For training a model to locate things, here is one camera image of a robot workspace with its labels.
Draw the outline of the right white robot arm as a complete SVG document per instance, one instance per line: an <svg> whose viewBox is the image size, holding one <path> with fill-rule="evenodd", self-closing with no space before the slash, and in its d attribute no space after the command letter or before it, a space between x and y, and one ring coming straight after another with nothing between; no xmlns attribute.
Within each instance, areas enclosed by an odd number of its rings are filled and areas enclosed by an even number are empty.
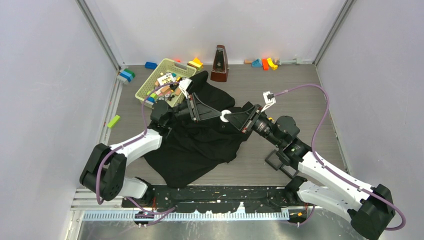
<svg viewBox="0 0 424 240"><path fill-rule="evenodd" d="M276 155L283 165L312 177L325 187L319 187L301 176L294 176L285 186L285 198L291 205L301 202L318 205L350 223L368 240L377 240L395 216L391 191L384 185L373 186L338 169L297 135L300 129L291 116L268 118L260 105L231 113L221 113L224 122L242 133L252 131L275 145Z"/></svg>

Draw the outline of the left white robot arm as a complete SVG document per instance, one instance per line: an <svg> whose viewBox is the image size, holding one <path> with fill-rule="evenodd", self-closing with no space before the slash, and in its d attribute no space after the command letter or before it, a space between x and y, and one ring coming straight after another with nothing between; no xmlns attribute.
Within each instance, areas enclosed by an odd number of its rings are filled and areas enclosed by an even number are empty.
<svg viewBox="0 0 424 240"><path fill-rule="evenodd" d="M95 193L99 203L130 197L141 207L148 207L154 199L149 184L137 177L126 177L127 166L159 149L175 124L220 118L225 114L226 110L219 111L203 103L195 93L174 107L158 100L152 106L151 122L142 133L121 143L111 146L99 143L93 148L79 182Z"/></svg>

